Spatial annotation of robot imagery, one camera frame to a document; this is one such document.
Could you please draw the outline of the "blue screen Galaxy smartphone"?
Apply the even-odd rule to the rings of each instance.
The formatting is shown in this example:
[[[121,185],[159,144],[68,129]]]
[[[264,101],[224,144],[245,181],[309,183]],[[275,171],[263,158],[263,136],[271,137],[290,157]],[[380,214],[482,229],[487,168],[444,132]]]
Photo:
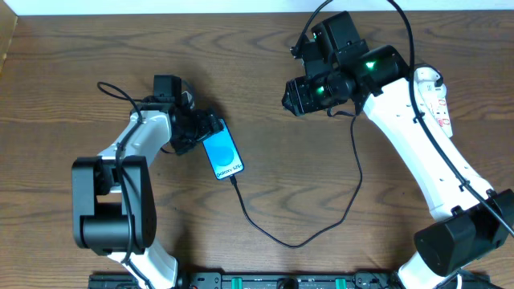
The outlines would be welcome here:
[[[225,120],[220,119],[220,123],[222,130],[202,142],[217,180],[225,179],[244,170],[243,160]]]

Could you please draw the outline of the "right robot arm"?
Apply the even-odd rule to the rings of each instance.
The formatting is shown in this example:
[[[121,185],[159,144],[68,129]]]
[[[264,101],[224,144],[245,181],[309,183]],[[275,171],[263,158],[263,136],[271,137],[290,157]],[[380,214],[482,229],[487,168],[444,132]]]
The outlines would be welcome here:
[[[308,21],[292,55],[305,74],[287,82],[295,116],[352,101],[389,139],[414,176],[434,223],[414,236],[397,273],[403,288],[436,288],[502,246],[513,233],[513,192],[495,191],[451,142],[439,71],[412,66],[390,45],[369,49],[349,13]]]

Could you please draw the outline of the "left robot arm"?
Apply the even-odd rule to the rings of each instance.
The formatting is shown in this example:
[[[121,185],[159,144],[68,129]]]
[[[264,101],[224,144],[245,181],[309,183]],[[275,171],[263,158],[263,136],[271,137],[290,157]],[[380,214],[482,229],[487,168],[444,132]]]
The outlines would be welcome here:
[[[113,84],[96,86],[132,110],[111,145],[71,167],[75,243],[121,264],[140,288],[183,288],[177,259],[156,238],[149,167],[165,145],[183,155],[221,132],[221,121],[212,109],[197,109],[191,86],[175,75],[155,75],[153,94],[138,100]]]

